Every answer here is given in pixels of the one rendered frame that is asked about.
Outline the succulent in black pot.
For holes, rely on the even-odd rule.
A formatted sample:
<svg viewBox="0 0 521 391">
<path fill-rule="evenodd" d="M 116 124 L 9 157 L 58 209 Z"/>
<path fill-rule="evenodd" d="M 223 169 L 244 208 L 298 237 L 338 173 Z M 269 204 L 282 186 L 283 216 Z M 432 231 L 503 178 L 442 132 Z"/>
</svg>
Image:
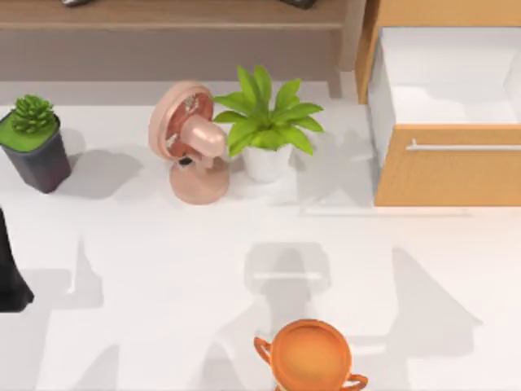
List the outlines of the succulent in black pot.
<svg viewBox="0 0 521 391">
<path fill-rule="evenodd" d="M 41 193 L 55 191 L 72 173 L 54 105 L 35 94 L 17 98 L 0 119 L 0 147 L 22 180 Z"/>
</svg>

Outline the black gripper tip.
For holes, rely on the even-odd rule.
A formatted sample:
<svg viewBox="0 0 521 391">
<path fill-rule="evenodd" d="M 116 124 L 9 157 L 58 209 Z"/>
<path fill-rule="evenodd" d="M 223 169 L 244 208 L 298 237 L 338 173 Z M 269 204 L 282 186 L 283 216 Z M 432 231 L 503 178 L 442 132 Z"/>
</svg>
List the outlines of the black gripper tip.
<svg viewBox="0 0 521 391">
<path fill-rule="evenodd" d="M 7 224 L 0 208 L 0 313 L 19 313 L 33 300 L 34 294 L 12 255 Z"/>
</svg>

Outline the leafy plant in white pot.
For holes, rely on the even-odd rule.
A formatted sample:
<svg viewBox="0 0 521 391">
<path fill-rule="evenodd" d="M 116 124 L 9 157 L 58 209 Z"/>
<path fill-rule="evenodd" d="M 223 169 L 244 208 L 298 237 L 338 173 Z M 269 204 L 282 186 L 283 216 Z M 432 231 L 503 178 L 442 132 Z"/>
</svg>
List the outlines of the leafy plant in white pot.
<svg viewBox="0 0 521 391">
<path fill-rule="evenodd" d="M 307 133 L 324 132 L 313 118 L 324 107 L 300 99 L 299 78 L 283 83 L 276 92 L 263 66 L 249 72 L 239 65 L 237 78 L 240 90 L 213 98 L 214 103 L 225 108 L 213 121 L 230 125 L 228 156 L 241 156 L 250 178 L 261 183 L 276 182 L 289 168 L 293 150 L 309 156 L 314 153 Z"/>
</svg>

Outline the wooden cupboard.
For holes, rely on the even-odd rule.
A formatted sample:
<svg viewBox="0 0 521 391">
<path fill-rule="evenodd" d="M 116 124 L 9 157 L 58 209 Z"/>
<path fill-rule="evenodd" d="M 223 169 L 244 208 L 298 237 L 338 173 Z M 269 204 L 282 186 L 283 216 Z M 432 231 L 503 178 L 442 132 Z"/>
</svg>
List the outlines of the wooden cupboard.
<svg viewBox="0 0 521 391">
<path fill-rule="evenodd" d="M 358 103 L 367 103 L 383 27 L 521 27 L 521 0 L 366 0 L 355 63 Z"/>
</svg>

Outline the white drawer inside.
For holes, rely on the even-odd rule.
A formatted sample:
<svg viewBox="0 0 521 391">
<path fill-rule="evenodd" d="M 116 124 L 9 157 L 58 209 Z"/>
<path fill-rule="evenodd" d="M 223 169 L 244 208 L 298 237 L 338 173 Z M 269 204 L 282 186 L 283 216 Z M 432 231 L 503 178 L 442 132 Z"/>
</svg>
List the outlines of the white drawer inside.
<svg viewBox="0 0 521 391">
<path fill-rule="evenodd" d="M 383 29 L 368 107 L 379 178 L 395 125 L 521 125 L 521 27 Z"/>
</svg>

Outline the orange trophy cup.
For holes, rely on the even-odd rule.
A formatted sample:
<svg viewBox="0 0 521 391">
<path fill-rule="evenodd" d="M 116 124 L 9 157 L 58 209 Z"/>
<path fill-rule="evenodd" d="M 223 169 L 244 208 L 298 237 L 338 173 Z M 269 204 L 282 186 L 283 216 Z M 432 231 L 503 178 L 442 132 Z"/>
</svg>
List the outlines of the orange trophy cup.
<svg viewBox="0 0 521 391">
<path fill-rule="evenodd" d="M 329 323 L 299 319 L 272 341 L 256 336 L 253 344 L 271 368 L 274 391 L 362 391 L 368 384 L 366 376 L 352 372 L 348 342 Z"/>
</svg>

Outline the wooden open shelf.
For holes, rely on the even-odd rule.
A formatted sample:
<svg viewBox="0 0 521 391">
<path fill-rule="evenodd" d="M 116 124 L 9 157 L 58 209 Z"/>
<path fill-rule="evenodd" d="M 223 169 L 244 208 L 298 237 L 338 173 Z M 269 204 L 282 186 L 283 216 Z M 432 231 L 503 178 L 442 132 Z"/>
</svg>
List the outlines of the wooden open shelf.
<svg viewBox="0 0 521 391">
<path fill-rule="evenodd" d="M 91 88 L 232 81 L 238 65 L 275 81 L 323 81 L 338 97 L 354 68 L 366 0 L 0 0 L 0 103 L 23 92 L 89 102 Z"/>
</svg>

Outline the pink desk fan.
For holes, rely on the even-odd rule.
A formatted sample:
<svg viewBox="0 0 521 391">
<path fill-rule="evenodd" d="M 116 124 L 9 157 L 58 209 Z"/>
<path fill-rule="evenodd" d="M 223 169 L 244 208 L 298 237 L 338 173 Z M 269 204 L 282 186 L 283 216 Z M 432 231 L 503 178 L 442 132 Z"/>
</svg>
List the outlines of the pink desk fan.
<svg viewBox="0 0 521 391">
<path fill-rule="evenodd" d="M 169 183 L 188 204 L 211 204 L 228 190 L 226 134 L 212 121 L 212 94 L 194 81 L 174 84 L 154 107 L 148 143 L 159 157 L 172 162 Z"/>
</svg>

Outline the pale wooden drawer front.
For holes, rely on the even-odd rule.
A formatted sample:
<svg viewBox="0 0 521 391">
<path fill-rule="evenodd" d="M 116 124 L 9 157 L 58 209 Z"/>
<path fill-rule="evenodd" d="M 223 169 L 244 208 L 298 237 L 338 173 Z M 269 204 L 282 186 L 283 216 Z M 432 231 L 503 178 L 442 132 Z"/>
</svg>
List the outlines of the pale wooden drawer front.
<svg viewBox="0 0 521 391">
<path fill-rule="evenodd" d="M 521 144 L 521 125 L 395 125 L 377 206 L 521 206 L 521 152 L 406 151 L 418 144 Z"/>
</svg>

